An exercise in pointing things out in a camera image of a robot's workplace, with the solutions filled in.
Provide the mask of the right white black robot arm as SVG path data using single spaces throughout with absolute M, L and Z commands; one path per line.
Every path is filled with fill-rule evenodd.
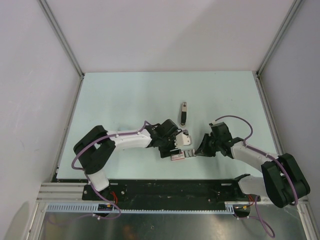
M 302 170 L 293 155 L 271 154 L 245 143 L 240 137 L 232 137 L 224 122 L 209 124 L 211 132 L 206 133 L 197 156 L 215 157 L 221 153 L 224 157 L 241 161 L 262 173 L 262 177 L 250 175 L 242 178 L 230 188 L 231 196 L 242 201 L 250 191 L 255 195 L 266 196 L 278 208 L 296 205 L 300 198 L 311 192 Z

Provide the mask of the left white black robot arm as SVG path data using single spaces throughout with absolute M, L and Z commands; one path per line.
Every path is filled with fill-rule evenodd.
M 115 151 L 157 148 L 160 156 L 166 158 L 181 147 L 183 133 L 171 119 L 162 124 L 145 121 L 141 128 L 129 131 L 107 131 L 97 125 L 73 147 L 75 158 L 71 167 L 83 171 L 93 187 L 93 194 L 105 200 L 110 196 L 111 188 L 103 168 Z

